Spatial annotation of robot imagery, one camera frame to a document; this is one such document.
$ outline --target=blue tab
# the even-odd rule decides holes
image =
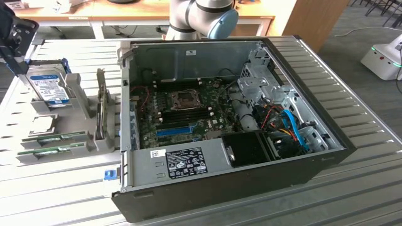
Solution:
[[[117,171],[116,170],[105,170],[104,180],[116,180],[117,179]]]

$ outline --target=red wire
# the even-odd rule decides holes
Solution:
[[[145,98],[143,104],[140,105],[140,109],[143,110],[144,104],[145,104],[145,102],[148,101],[148,98],[149,98],[149,89],[144,86],[135,86],[135,87],[131,88],[129,92],[132,92],[136,88],[143,88],[147,91],[147,98]]]
[[[290,132],[290,135],[291,135],[291,137],[294,138],[294,140],[296,141],[296,136],[295,136],[295,134],[292,133],[292,131],[291,130],[288,130],[288,132]]]
[[[283,109],[283,107],[280,107],[280,106],[272,106],[271,107],[271,109],[268,110],[268,114],[266,114],[266,118],[264,118],[264,122],[263,122],[263,125],[262,125],[262,129],[264,128],[264,123],[266,123],[266,121],[267,121],[267,119],[270,117],[270,113],[271,113],[271,111],[272,111],[274,108]]]

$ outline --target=gray carpet floor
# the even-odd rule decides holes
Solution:
[[[366,17],[367,8],[363,5],[355,4],[346,8],[318,54],[368,107],[402,137],[402,120],[399,119],[402,94],[396,90],[395,81],[380,80],[359,63],[371,45],[391,42],[400,32],[388,29],[368,29],[356,31],[346,37],[334,37],[335,34],[343,34],[355,28],[382,25],[387,15],[380,17],[380,10],[375,9]],[[91,27],[60,27],[60,29],[68,39],[95,38]],[[133,29],[135,26],[128,26],[121,29],[121,32],[131,34]],[[111,27],[104,27],[104,34],[105,38],[121,37],[116,35]],[[41,27],[36,37],[40,39],[59,39],[60,33],[49,27]],[[139,26],[132,37],[160,37],[160,34],[155,31],[153,26]],[[12,74],[4,64],[0,64],[0,100],[10,80]]]
[[[379,28],[355,31],[346,37],[334,37],[351,29],[382,26],[387,15],[380,17],[380,10],[375,9],[368,16],[364,16],[367,8],[358,4],[346,8],[318,54],[398,136],[402,137],[402,120],[399,118],[402,94],[398,92],[395,81],[383,81],[359,62],[372,44],[390,43],[402,32]]]

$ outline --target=cpu socket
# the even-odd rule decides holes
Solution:
[[[191,108],[197,108],[201,106],[199,93],[193,89],[185,91],[172,92],[172,109],[184,110]]]

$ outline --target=perforated metal table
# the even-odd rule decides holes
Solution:
[[[135,225],[402,223],[399,138],[303,41],[291,36],[270,40],[359,149],[304,185]],[[97,93],[95,72],[104,68],[108,89],[119,94],[116,44],[117,40],[48,40],[32,48],[32,58],[68,58],[88,96]],[[119,151],[33,165],[14,159],[21,150],[21,128],[33,115],[29,100],[25,87],[14,79],[0,105],[0,225],[127,225],[111,199],[103,196],[104,167],[119,164]]]

